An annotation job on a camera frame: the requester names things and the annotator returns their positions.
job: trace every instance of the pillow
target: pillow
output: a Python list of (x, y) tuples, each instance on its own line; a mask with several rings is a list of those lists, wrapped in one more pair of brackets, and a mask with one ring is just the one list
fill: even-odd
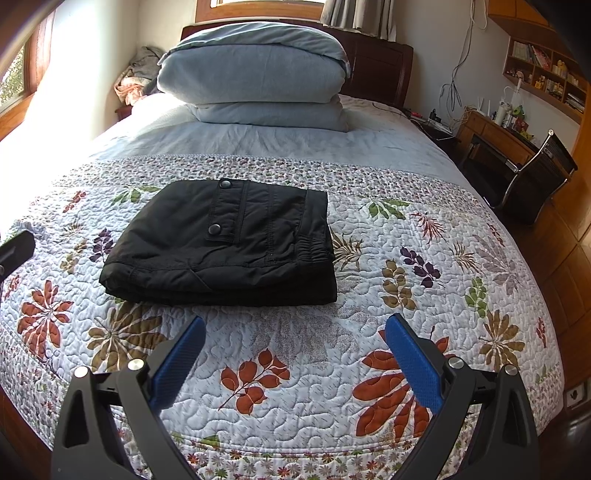
[(161, 64), (158, 88), (194, 105), (328, 103), (349, 73), (336, 39), (313, 28), (273, 22), (199, 32), (165, 54)]
[(190, 106), (194, 115), (210, 124), (349, 130), (338, 95), (329, 103), (237, 102)]

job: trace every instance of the nightstand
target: nightstand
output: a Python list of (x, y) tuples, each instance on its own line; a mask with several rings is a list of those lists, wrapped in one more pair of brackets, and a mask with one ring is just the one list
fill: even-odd
[(429, 122), (418, 122), (411, 118), (411, 122), (414, 123), (418, 129), (420, 129), (429, 139), (441, 148), (448, 157), (453, 160), (453, 155), (456, 151), (458, 139), (453, 134), (442, 132), (438, 128), (431, 125)]

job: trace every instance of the toy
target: toy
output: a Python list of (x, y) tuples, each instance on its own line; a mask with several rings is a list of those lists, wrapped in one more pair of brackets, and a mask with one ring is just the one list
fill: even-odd
[(543, 90), (544, 89), (544, 83), (546, 81), (546, 77), (544, 77), (543, 75), (536, 81), (534, 87), (536, 87), (538, 90)]

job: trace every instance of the bookshelf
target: bookshelf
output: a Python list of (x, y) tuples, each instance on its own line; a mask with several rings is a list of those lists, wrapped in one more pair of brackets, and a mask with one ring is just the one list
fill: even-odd
[[(550, 69), (541, 65), (535, 55), (536, 50), (542, 53), (543, 58), (547, 58)], [(570, 77), (564, 78), (552, 71), (552, 66), (556, 66), (558, 61), (566, 65)], [(521, 87), (526, 92), (530, 92), (532, 95), (549, 103), (578, 124), (582, 122), (583, 112), (569, 105), (569, 102), (585, 106), (589, 84), (585, 80), (581, 68), (573, 59), (536, 43), (511, 37), (504, 76), (517, 85), (517, 72), (523, 72), (524, 74)]]

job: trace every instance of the green leaf print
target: green leaf print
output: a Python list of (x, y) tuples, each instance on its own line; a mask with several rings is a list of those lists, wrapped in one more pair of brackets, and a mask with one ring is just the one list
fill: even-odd
[(209, 437), (205, 437), (204, 439), (199, 440), (199, 443), (217, 448), (220, 446), (220, 439), (217, 436), (217, 434), (215, 434), (215, 435), (211, 435)]

